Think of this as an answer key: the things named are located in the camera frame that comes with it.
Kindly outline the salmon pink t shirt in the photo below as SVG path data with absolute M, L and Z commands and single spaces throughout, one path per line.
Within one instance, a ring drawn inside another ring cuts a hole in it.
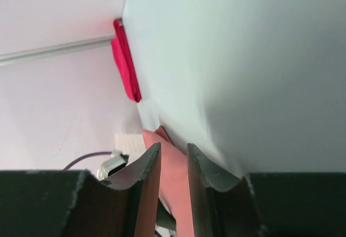
M 159 195 L 176 220 L 177 236 L 194 236 L 187 156 L 168 137 L 164 127 L 143 130 L 146 148 L 161 144 L 161 177 Z

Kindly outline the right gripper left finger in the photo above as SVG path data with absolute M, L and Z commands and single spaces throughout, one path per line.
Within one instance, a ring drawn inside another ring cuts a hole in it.
M 112 176 L 1 171 L 1 236 L 154 236 L 161 146 Z

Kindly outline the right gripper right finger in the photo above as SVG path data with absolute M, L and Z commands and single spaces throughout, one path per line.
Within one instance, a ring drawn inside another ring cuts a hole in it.
M 345 236 L 344 173 L 238 178 L 188 145 L 196 236 Z

